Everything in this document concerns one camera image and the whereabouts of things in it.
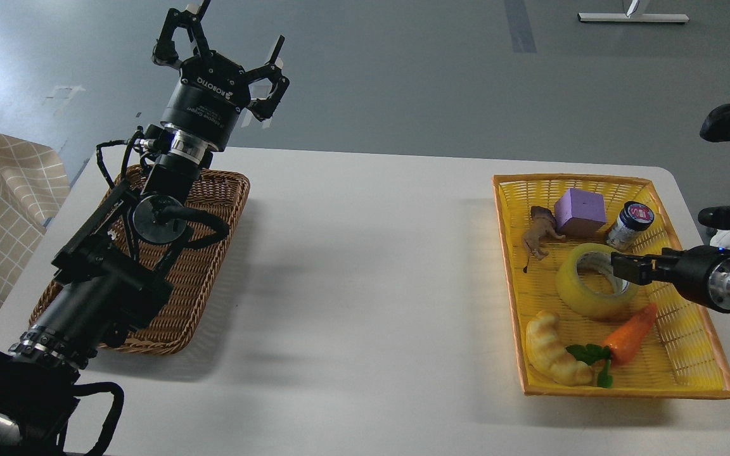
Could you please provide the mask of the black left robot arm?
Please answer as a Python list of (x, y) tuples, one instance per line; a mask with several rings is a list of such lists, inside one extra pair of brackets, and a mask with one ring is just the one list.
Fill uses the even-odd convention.
[(96, 147), (109, 193), (53, 258), (58, 297), (0, 352), (0, 455), (63, 455), (79, 400), (109, 393), (111, 407), (89, 450), (105, 454), (125, 393), (113, 382), (81, 384), (79, 373), (100, 344), (121, 346), (150, 326), (173, 294), (167, 277), (180, 254), (231, 237), (228, 222), (186, 203), (241, 113), (269, 120), (290, 81), (276, 63), (282, 35), (266, 63), (251, 70), (211, 49), (201, 26), (208, 6), (168, 10), (151, 59), (177, 70), (179, 81), (162, 120), (120, 142), (116, 179)]

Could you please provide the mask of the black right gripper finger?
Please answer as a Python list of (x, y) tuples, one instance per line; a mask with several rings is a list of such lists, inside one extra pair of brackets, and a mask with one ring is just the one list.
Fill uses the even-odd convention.
[(640, 286), (660, 280), (651, 262), (613, 262), (612, 272), (615, 277)]
[(660, 258), (661, 256), (656, 254), (638, 256), (619, 251), (614, 251), (611, 253), (611, 263), (614, 267), (623, 267), (625, 265), (634, 265), (635, 267), (640, 267), (643, 265), (647, 265), (648, 268), (654, 268), (654, 263), (657, 262), (657, 260)]

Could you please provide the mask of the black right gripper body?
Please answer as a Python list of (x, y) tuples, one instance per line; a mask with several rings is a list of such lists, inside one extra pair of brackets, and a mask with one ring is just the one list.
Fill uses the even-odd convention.
[(730, 250), (719, 246), (683, 251), (664, 248), (656, 260), (656, 279), (672, 283), (689, 302), (730, 314)]

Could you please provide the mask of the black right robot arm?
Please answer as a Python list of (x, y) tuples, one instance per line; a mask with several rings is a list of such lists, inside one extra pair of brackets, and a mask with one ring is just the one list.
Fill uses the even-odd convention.
[[(701, 225), (730, 231), (730, 205), (704, 208)], [(730, 249), (695, 246), (689, 250), (663, 248), (658, 255), (611, 255), (615, 277), (637, 285), (668, 282), (689, 302), (730, 314)]]

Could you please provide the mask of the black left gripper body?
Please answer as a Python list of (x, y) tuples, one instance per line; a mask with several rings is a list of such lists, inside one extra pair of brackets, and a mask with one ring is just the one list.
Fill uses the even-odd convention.
[(179, 81), (165, 107), (160, 124), (173, 132), (188, 133), (205, 141), (214, 151), (223, 150), (241, 114), (246, 111), (260, 122), (276, 109), (276, 63), (245, 70), (220, 55), (212, 68), (199, 57), (182, 64)]

